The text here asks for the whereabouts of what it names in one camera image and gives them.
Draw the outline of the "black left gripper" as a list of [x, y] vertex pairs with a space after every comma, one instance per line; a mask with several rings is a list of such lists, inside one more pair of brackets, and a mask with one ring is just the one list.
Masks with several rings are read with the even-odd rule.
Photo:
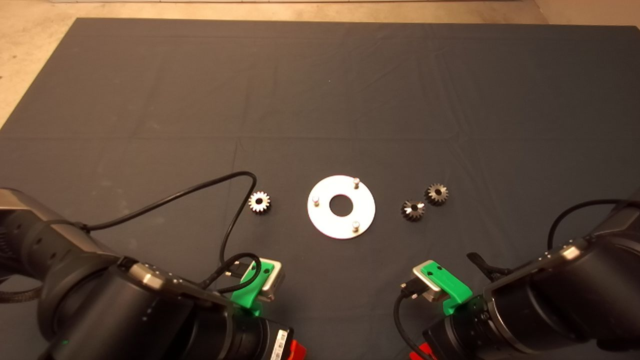
[[306, 354], [294, 340], [294, 328], [265, 317], [232, 317], [232, 360], [304, 360]]

